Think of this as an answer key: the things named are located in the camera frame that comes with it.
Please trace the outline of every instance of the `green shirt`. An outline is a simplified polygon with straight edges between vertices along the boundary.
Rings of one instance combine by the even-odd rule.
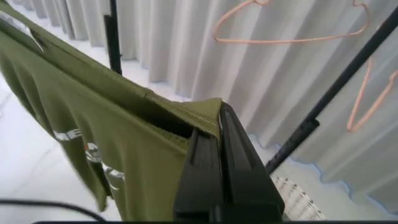
[[[62,42],[2,0],[0,13],[5,80],[63,146],[98,208],[103,211],[111,195],[123,220],[171,220],[192,130],[220,138],[221,99],[166,100]],[[14,20],[6,22],[4,15]],[[16,21],[32,35],[20,24],[21,30],[10,25]]]

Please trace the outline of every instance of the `clothes hanger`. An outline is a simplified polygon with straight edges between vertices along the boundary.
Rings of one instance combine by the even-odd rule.
[[[386,97],[387,93],[392,88],[392,85],[394,84],[394,79],[398,75],[398,70],[394,71],[391,74],[391,76],[389,78],[389,83],[387,84],[385,89],[381,92],[381,94],[379,95],[377,100],[372,104],[372,106],[370,107],[370,109],[368,109],[368,111],[365,113],[365,115],[353,126],[353,120],[356,115],[356,110],[358,109],[359,102],[361,101],[363,90],[365,89],[366,82],[368,81],[372,65],[373,65],[373,60],[372,60],[372,58],[369,58],[368,67],[366,69],[366,74],[363,77],[361,88],[358,91],[358,96],[355,99],[353,109],[351,110],[351,114],[350,114],[348,122],[347,122],[346,128],[347,128],[347,131],[349,131],[349,132],[357,131],[370,118],[370,116],[379,107],[379,105],[383,101],[384,97]]]
[[[365,25],[358,31],[352,32],[349,34],[344,34],[344,35],[334,35],[334,36],[328,36],[328,37],[317,37],[317,38],[311,38],[311,39],[300,39],[300,40],[241,40],[241,39],[224,39],[224,38],[219,38],[217,37],[218,30],[220,28],[220,25],[229,17],[238,12],[240,9],[252,4],[256,3],[261,6],[265,6],[268,4],[270,0],[266,1],[258,1],[258,0],[248,0],[245,2],[242,2],[241,4],[238,4],[235,6],[233,9],[229,10],[225,15],[221,17],[215,24],[215,27],[213,29],[213,38],[217,42],[222,42],[222,43],[235,43],[235,44],[293,44],[293,43],[306,43],[306,42],[311,42],[315,40],[330,40],[330,39],[337,39],[337,38],[342,38],[342,37],[349,37],[349,36],[354,36],[362,33],[368,28],[369,24],[369,18],[370,18],[370,11],[368,6],[365,3],[356,3],[356,0],[353,0],[353,6],[354,7],[359,7],[362,6],[365,10],[366,13],[366,23]]]

